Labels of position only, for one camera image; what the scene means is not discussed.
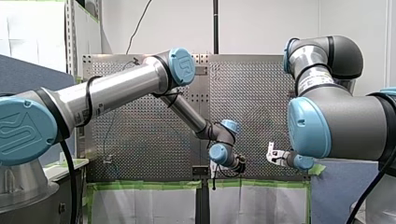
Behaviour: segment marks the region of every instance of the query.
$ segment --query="perforated metal panel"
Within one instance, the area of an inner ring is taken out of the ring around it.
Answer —
[[[247,157],[244,177],[302,179],[305,174],[265,159],[269,141],[275,141],[276,149],[290,148],[286,113],[293,80],[283,73],[281,56],[193,57],[201,66],[197,71],[204,72],[182,89],[184,96],[206,119],[234,119],[241,124],[235,150]],[[88,78],[132,67],[143,55],[87,55],[84,60],[84,76]],[[85,148],[96,151],[88,169],[91,182],[190,180],[193,165],[208,164],[206,141],[197,140],[161,100],[152,96],[105,114],[90,126]]]
[[[142,55],[90,55],[84,59],[85,73],[106,76],[142,59]],[[189,99],[189,88],[180,90]],[[95,119],[91,128],[96,158],[89,165],[89,181],[191,180],[191,131],[161,100],[142,97]]]
[[[296,176],[265,158],[269,141],[290,149],[287,104],[294,82],[281,62],[280,56],[209,56],[210,118],[240,124],[235,150],[247,157],[247,178]]]

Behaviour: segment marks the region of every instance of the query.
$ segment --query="metal stand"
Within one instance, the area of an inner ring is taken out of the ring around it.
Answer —
[[[192,166],[194,180],[201,180],[202,186],[196,190],[195,195],[195,224],[210,224],[210,201],[209,201],[209,166]]]

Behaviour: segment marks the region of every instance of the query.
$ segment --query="wire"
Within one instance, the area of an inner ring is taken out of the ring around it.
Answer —
[[[77,125],[76,127],[81,128],[84,127],[85,125],[87,125],[91,119],[92,119],[92,114],[93,114],[93,106],[92,106],[92,98],[91,98],[91,84],[93,83],[93,81],[97,78],[99,78],[101,76],[93,76],[90,77],[90,79],[88,79],[87,81],[87,87],[86,87],[86,92],[85,92],[85,97],[87,99],[87,103],[88,103],[88,116],[87,118],[84,119],[84,122],[80,125]]]
[[[219,166],[219,171],[220,171],[220,173],[222,175],[224,175],[225,177],[228,177],[228,178],[234,178],[234,177],[237,177],[237,176],[241,175],[241,173],[239,173],[239,172],[234,174],[234,175],[226,175],[226,174],[223,173],[223,171],[221,170],[220,166]]]
[[[74,169],[74,163],[72,159],[72,155],[70,154],[69,147],[66,142],[63,140],[61,142],[62,151],[64,152],[64,156],[67,161],[67,168],[70,174],[70,189],[72,196],[72,211],[70,223],[76,224],[77,221],[77,181],[76,181],[76,171]]]
[[[213,176],[213,190],[216,190],[216,173],[218,172],[219,165],[216,166],[215,175]]]
[[[396,111],[396,103],[395,103],[395,101],[392,98],[390,98],[389,96],[387,96],[386,94],[374,93],[374,94],[371,94],[371,95],[381,96],[382,98],[387,98],[387,101],[392,105],[393,109]],[[371,191],[373,191],[375,186],[379,183],[379,181],[385,175],[385,173],[387,172],[388,168],[393,164],[395,159],[396,159],[396,148],[394,148],[392,150],[392,153],[390,154],[390,156],[389,156],[387,162],[385,163],[385,165],[381,168],[381,170],[376,175],[374,180],[371,182],[369,187],[367,187],[367,189],[359,197],[358,202],[356,203],[355,207],[353,208],[352,212],[349,215],[348,220],[346,221],[346,224],[352,224],[353,223],[353,220],[355,219],[356,214],[358,214],[359,209],[361,208],[361,205],[364,203],[364,200],[366,200],[367,196],[371,193]]]
[[[139,29],[140,22],[142,22],[143,18],[145,17],[146,11],[148,10],[149,4],[151,3],[151,1],[152,0],[148,0],[148,3],[146,4],[145,10],[143,11],[142,16],[140,17],[139,22],[137,23],[136,29],[134,29],[134,33],[131,35],[131,38],[129,39],[129,46],[128,46],[128,49],[126,50],[125,54],[129,53],[129,49],[131,48],[131,45],[132,45],[132,40],[134,39],[134,36],[136,35],[137,30]]]
[[[103,139],[103,155],[104,155],[104,156],[106,155],[106,140],[107,140],[107,138],[108,138],[108,134],[109,134],[110,131],[111,131],[111,128],[113,127],[114,120],[116,119],[116,115],[117,115],[117,110],[114,110],[114,112],[113,112],[113,118],[111,119],[110,126],[108,126],[107,132],[106,132],[106,134],[105,134],[105,138]]]

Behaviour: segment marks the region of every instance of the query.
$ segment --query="white paper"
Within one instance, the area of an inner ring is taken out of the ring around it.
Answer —
[[[0,3],[0,39],[8,39],[7,11],[2,3]]]
[[[65,72],[64,2],[0,1],[0,53]]]
[[[39,65],[66,72],[66,56],[63,41],[38,40],[37,47]]]
[[[35,14],[37,10],[35,4],[11,3],[7,16],[9,39],[36,39],[39,33],[37,28],[45,24],[38,24],[40,15]]]
[[[9,40],[11,57],[38,64],[36,40]]]
[[[0,54],[11,56],[11,51],[9,48],[9,41],[7,39],[0,39]]]

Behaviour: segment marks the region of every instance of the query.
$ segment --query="white wall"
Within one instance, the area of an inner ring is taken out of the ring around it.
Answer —
[[[364,69],[355,95],[387,86],[388,0],[320,0],[320,35],[344,35],[361,48]]]
[[[318,0],[219,0],[219,53],[283,54],[291,37],[318,36]]]
[[[124,54],[148,0],[102,2],[102,49]],[[211,0],[152,1],[130,53],[158,53],[174,47],[191,52],[211,50]]]
[[[147,1],[103,1],[104,53],[125,53]],[[173,47],[213,52],[212,5],[212,0],[153,1],[130,53]],[[317,35],[318,0],[219,0],[220,53],[282,54],[289,38]]]

